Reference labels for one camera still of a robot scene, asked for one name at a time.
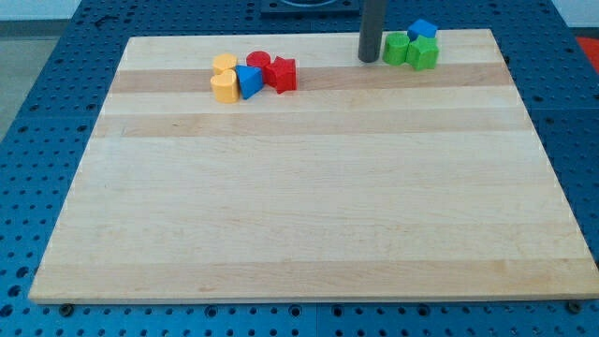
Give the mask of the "grey cylindrical robot arm rod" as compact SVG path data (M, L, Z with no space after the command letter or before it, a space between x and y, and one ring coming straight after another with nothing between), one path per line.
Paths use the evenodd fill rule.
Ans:
M373 63L379 59L388 0L364 0L358 37L358 59Z

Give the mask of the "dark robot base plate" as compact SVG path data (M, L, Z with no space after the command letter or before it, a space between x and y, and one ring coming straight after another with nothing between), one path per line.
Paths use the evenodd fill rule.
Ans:
M260 15L264 18L313 17L319 15L360 13L358 0L260 0Z

